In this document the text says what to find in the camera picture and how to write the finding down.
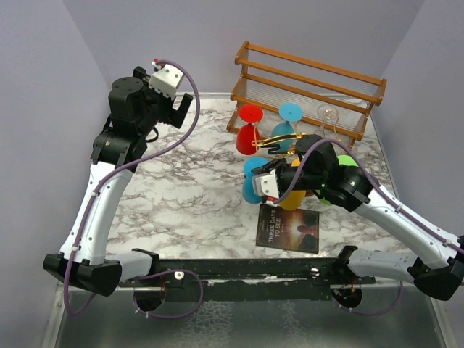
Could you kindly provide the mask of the clear wine glass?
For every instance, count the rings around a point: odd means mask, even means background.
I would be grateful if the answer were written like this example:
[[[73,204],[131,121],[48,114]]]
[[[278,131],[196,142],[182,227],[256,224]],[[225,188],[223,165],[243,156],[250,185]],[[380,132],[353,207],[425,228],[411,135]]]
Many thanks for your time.
[[[340,140],[336,130],[339,123],[338,109],[331,104],[322,104],[317,108],[317,114],[321,121],[320,131],[322,132],[322,137],[325,138],[326,130],[329,130],[334,134],[336,140]]]

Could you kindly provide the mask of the red plastic wine glass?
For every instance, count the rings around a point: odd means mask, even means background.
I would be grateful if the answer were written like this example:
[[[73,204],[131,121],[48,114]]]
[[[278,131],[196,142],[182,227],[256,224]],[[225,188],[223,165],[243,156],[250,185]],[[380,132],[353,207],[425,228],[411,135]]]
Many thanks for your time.
[[[260,133],[256,125],[263,117],[263,111],[256,105],[247,104],[239,109],[239,117],[246,124],[240,128],[236,138],[236,149],[243,155],[252,155],[257,152],[254,141],[260,140]]]

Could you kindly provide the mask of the green plastic wine glass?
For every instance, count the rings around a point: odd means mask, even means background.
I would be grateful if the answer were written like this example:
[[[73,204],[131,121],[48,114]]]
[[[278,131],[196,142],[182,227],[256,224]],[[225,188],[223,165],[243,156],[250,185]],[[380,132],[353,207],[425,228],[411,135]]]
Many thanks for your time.
[[[339,165],[342,167],[359,167],[353,158],[347,154],[340,154],[337,156],[337,159],[339,161]],[[336,197],[333,198],[332,196],[324,196],[321,193],[321,190],[315,190],[313,193],[322,203],[327,205],[333,204],[336,199]]]

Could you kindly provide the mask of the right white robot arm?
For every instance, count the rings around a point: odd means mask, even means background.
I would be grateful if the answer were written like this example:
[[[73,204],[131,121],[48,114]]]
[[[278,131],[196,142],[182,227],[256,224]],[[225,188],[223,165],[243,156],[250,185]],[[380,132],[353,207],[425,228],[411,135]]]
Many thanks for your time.
[[[297,137],[297,159],[250,159],[243,195],[260,206],[257,244],[316,252],[318,215],[301,210],[308,191],[319,199],[369,219],[409,246],[408,253],[346,246],[331,272],[338,283],[382,277],[415,285],[448,300],[463,281],[463,239],[437,228],[392,196],[352,154],[337,155],[334,142],[318,135]]]

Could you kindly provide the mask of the yellow plastic wine glass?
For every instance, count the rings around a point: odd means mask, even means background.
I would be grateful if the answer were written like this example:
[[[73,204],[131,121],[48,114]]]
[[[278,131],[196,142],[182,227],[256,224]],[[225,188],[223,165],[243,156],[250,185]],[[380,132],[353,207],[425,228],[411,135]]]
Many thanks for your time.
[[[301,205],[306,197],[305,190],[293,190],[289,195],[279,204],[279,206],[288,211],[296,210]]]

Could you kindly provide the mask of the gold wire wine glass rack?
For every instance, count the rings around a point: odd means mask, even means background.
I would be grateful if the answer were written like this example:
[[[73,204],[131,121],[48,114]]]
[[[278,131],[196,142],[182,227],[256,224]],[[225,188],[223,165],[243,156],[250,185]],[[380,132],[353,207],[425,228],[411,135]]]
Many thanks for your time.
[[[304,153],[307,150],[297,150],[297,145],[293,144],[293,141],[320,141],[323,138],[317,134],[309,134],[309,133],[290,133],[284,134],[281,136],[274,136],[270,138],[266,138],[264,140],[254,138],[251,142],[251,149],[253,150],[252,154],[258,153],[261,148],[268,149],[269,155],[279,156],[280,158],[289,157],[296,155],[298,158],[303,158]],[[287,150],[283,149],[281,144],[285,141],[290,141],[291,144]]]

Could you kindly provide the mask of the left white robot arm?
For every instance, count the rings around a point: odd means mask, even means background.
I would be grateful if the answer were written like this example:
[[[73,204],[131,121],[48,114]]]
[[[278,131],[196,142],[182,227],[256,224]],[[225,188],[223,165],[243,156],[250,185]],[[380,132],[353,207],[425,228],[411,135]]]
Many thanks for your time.
[[[48,254],[43,268],[59,281],[108,297],[119,283],[137,278],[141,284],[158,282],[156,255],[140,250],[108,257],[109,230],[120,198],[141,159],[157,123],[182,126],[193,100],[185,94],[174,109],[175,94],[183,73],[172,65],[156,66],[149,75],[136,67],[132,76],[112,83],[108,96],[110,114],[94,139],[88,186],[78,216],[65,243]]]

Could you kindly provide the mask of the light blue plastic wine glass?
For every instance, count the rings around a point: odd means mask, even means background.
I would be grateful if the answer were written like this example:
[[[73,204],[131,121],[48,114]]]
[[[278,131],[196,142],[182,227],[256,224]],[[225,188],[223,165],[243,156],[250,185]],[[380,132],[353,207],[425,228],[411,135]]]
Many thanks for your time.
[[[284,121],[274,127],[271,136],[285,136],[294,133],[291,122],[296,123],[302,119],[302,108],[295,103],[285,103],[280,106],[278,113]]]

